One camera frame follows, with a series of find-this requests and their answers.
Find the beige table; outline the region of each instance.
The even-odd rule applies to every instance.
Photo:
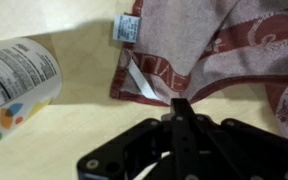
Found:
[[[120,43],[114,14],[133,0],[0,0],[0,40],[50,37],[63,70],[60,97],[0,142],[0,180],[77,179],[76,162],[144,118],[168,108],[109,98]],[[224,89],[194,104],[216,122],[234,117],[277,133],[261,85]]]

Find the black metal bracket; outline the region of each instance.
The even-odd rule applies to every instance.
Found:
[[[162,158],[163,152],[170,154]],[[221,125],[173,99],[162,121],[146,119],[81,158],[80,180],[288,180],[288,140],[238,120]]]

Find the patterned towel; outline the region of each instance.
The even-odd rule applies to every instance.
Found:
[[[111,97],[194,103],[230,85],[264,83],[288,138],[288,1],[137,0],[133,15],[141,17],[138,41],[124,44]]]

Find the towel label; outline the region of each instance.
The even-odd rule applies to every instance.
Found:
[[[155,99],[155,100],[161,100],[155,95],[154,90],[150,86],[150,84],[147,82],[143,74],[141,73],[140,69],[135,64],[134,60],[130,60],[130,64],[128,65],[128,71],[131,73],[135,83],[137,84],[138,88],[141,90],[143,96],[145,96],[148,99]]]
[[[140,18],[117,14],[114,20],[113,39],[136,43]]]

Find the towel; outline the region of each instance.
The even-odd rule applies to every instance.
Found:
[[[288,1],[136,0],[136,43],[124,43],[110,96],[167,106],[263,83],[288,138]]]

